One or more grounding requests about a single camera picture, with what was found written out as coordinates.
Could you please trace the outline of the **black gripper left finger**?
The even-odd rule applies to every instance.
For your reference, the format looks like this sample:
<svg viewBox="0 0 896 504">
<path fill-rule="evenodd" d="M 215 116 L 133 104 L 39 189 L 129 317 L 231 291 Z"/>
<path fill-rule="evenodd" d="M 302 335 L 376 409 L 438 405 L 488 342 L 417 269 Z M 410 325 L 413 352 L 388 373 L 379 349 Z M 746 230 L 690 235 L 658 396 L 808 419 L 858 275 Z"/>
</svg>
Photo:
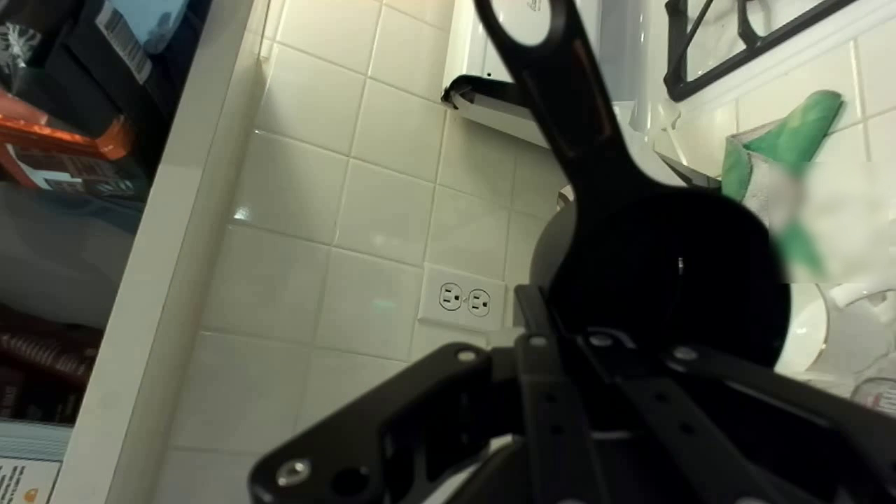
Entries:
<svg viewBox="0 0 896 504">
<path fill-rule="evenodd" d="M 459 500 L 606 504 L 586 403 L 540 289 L 516 289 L 514 347 L 442 345 L 287 440 L 250 469 L 252 504 L 424 504 L 480 464 Z"/>
</svg>

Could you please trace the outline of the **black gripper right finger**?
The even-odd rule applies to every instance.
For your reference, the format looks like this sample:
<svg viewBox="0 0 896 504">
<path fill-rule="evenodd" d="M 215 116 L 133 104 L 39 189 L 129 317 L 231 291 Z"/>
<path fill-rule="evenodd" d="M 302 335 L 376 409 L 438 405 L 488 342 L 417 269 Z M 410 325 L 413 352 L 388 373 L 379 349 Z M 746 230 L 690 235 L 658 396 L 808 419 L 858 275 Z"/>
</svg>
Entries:
<svg viewBox="0 0 896 504">
<path fill-rule="evenodd" d="M 896 504 L 896 423 L 707 345 L 577 338 L 697 504 Z"/>
</svg>

